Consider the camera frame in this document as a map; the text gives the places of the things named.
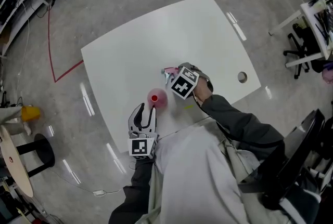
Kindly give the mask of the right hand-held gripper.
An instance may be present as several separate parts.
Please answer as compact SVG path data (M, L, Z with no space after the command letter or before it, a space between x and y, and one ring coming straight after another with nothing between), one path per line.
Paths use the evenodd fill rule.
M178 66L178 74L171 84L171 91L185 100L193 94L200 77L209 81L209 77L196 66L188 62L182 63Z

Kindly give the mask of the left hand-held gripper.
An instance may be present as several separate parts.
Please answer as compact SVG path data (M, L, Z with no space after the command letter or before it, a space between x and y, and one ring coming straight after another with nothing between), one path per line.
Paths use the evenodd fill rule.
M129 139L127 140L127 146L129 155L137 160L153 159L159 137L156 133L156 107L152 106L148 123L142 127L144 107L144 103L139 104L128 119Z

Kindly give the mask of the pink spray bottle cap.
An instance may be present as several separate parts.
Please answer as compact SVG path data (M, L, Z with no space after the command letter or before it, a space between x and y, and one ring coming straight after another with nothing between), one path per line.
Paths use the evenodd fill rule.
M168 67L161 70L161 74L165 77L165 86L168 84L169 81L177 77L178 71L178 67Z

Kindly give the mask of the pink round container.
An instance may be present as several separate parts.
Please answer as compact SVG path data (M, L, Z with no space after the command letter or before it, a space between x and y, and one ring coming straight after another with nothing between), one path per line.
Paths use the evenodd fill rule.
M154 88L148 93L147 101L150 108L162 109L167 106L168 97L165 90Z

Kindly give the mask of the person's left forearm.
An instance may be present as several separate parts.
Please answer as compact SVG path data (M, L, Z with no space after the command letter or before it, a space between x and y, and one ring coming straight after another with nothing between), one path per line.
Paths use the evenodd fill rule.
M125 200L111 213L108 224L135 224L148 213L149 183L154 162L154 159L136 161L131 185L123 188Z

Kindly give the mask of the person's right forearm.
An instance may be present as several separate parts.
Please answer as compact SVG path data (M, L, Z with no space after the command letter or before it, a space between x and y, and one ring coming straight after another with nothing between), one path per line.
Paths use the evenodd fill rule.
M234 108L220 95L212 95L201 109L214 119L227 138L239 142L239 148L252 152L258 160L266 159L284 137L271 125L261 123L252 113Z

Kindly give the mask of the person's right hand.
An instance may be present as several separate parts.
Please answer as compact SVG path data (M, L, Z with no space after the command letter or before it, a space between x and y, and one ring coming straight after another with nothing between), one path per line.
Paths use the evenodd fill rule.
M199 104L203 104L213 95L213 92L208 88L208 81L203 77L199 77L198 83L194 88L193 93Z

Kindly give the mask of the person's torso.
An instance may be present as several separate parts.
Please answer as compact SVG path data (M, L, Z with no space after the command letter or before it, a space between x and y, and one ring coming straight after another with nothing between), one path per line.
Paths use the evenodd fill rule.
M163 138L152 168L148 212L136 224L291 224L238 184L260 165L210 126Z

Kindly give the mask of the yellow bucket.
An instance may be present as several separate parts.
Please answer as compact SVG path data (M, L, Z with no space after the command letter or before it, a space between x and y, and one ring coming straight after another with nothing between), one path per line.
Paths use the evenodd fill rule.
M21 108L21 119L23 122L37 120L40 118L41 112L38 107L24 106Z

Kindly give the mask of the black office chair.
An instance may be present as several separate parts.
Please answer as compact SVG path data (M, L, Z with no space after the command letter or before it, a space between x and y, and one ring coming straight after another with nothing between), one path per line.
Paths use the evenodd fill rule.
M299 58L305 58L308 57L312 54L316 54L317 52L320 52L320 48L319 45L315 39L315 36L311 30L310 27L305 27L302 28L301 26L299 26L297 23L294 23L292 25L293 31L295 32L296 36L300 39L303 40L303 44L300 45L297 41L297 39L295 38L293 33L289 33L288 34L288 39L292 39L294 42L294 45L296 46L297 50L285 50L283 51L283 55L287 56L288 54L291 55L296 55ZM310 61L311 63L311 67L312 69L316 72L316 73L322 73L323 69L324 69L324 61L323 60L312 60ZM305 73L308 73L310 70L310 66L308 64L308 62L305 62ZM301 73L301 69L302 69L302 64L298 65L298 71L297 73L294 75L294 79L297 80L298 77L300 76Z

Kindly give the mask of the black seat chair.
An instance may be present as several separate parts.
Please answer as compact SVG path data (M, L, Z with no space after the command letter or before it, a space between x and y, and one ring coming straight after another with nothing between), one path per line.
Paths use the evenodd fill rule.
M284 198L299 177L324 124L322 112L319 109L312 111L256 170L238 184L242 193L262 193L274 202Z

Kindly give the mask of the pink rounded object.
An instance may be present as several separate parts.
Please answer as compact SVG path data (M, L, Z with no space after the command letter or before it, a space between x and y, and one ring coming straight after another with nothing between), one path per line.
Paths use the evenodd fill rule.
M323 66L322 78L328 84L333 84L333 62Z

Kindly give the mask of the white desk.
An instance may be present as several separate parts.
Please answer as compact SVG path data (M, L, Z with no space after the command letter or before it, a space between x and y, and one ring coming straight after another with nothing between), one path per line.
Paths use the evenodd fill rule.
M288 25L289 23L293 22L295 19L299 17L304 17L307 24L311 28L315 39L318 43L320 51L311 54L307 57L304 58L299 58L298 60L292 61L292 62L287 62L285 64L286 68L294 67L299 64L303 64L305 62L310 62L312 60L318 60L320 58L325 58L326 60L329 59L333 52L333 37L330 38L328 36L328 43L326 42L324 38L324 25L320 24L319 18L317 18L317 14L324 10L327 7L326 2L324 0L319 0L317 3L314 3L313 6L310 5L310 3L303 3L299 6L299 9L294 12L291 16L289 16L287 19L285 19L283 22L278 24L277 26L273 27L272 29L269 30L269 35L272 36L279 30L281 30L283 27Z

